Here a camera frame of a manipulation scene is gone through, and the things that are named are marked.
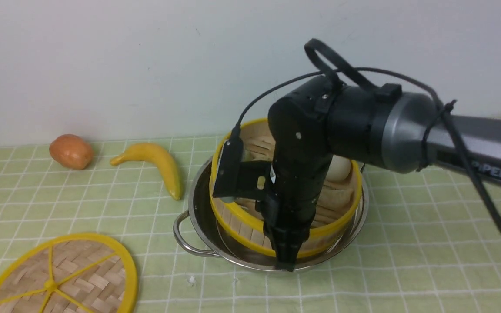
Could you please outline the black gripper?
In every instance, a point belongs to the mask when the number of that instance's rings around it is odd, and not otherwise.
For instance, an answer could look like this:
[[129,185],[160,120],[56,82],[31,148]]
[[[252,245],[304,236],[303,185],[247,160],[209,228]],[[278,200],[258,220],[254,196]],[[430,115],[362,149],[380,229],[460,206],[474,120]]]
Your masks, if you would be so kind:
[[292,272],[292,266],[309,256],[306,242],[332,156],[327,144],[276,144],[272,149],[270,199],[262,212],[266,214],[264,233],[276,251],[277,270]]

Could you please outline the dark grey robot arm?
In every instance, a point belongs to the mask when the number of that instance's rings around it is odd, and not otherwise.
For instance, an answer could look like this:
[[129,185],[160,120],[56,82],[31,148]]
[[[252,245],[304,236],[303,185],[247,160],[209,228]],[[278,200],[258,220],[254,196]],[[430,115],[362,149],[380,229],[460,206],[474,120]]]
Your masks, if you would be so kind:
[[483,181],[501,186],[501,120],[453,116],[454,102],[413,79],[350,87],[315,77],[275,102],[267,121],[276,148],[262,209],[277,267],[294,269],[309,236],[322,184],[334,156],[396,173],[434,165],[471,179],[501,234],[501,215]]

